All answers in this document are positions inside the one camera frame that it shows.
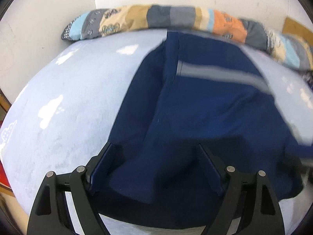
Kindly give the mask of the navy blue garment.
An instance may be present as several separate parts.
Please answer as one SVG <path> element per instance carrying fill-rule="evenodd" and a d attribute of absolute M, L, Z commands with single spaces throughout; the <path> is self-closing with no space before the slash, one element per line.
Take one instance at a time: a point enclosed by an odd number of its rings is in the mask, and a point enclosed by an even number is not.
<path fill-rule="evenodd" d="M 303 189 L 286 162 L 311 158 L 263 73 L 268 56 L 229 42 L 168 32 L 139 66 L 119 109 L 107 156 L 92 176 L 99 213 L 146 227 L 212 222 L 226 184 L 197 146 L 240 172 L 263 170 L 279 200 Z"/>

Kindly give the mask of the patchwork rolled quilt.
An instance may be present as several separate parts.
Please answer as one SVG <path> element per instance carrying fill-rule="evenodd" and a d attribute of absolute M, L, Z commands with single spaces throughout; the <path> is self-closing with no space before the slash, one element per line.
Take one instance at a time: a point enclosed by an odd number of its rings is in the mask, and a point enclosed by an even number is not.
<path fill-rule="evenodd" d="M 187 29 L 208 32 L 266 52 L 298 71 L 312 70 L 312 48 L 303 37 L 283 34 L 260 22 L 193 6 L 128 5 L 86 12 L 71 21 L 61 38 L 79 41 L 143 29 Z"/>

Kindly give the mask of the light blue cloud bedsheet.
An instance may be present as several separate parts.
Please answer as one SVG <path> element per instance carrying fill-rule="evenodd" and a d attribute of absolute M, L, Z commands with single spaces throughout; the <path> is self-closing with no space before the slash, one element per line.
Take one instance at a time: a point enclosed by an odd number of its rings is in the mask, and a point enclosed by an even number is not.
<path fill-rule="evenodd" d="M 114 34 L 74 43 L 36 74 L 1 127 L 1 161 L 21 208 L 30 215 L 49 171 L 72 172 L 106 143 L 124 95 L 143 58 L 166 30 Z M 298 140 L 312 143 L 312 91 L 302 78 L 263 52 L 238 46 L 261 71 Z M 312 184 L 280 201 L 285 232 L 296 231 L 312 204 Z M 140 227 L 101 215 L 112 234 L 200 234 L 201 228 Z"/>

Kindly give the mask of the wooden headboard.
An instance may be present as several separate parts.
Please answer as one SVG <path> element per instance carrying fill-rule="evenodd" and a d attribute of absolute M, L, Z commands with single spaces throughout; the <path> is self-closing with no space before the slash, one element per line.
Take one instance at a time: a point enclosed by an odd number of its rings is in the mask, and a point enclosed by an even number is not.
<path fill-rule="evenodd" d="M 306 42 L 308 42 L 312 46 L 313 43 L 312 31 L 292 18 L 289 17 L 285 18 L 282 33 L 293 34 L 302 37 Z"/>

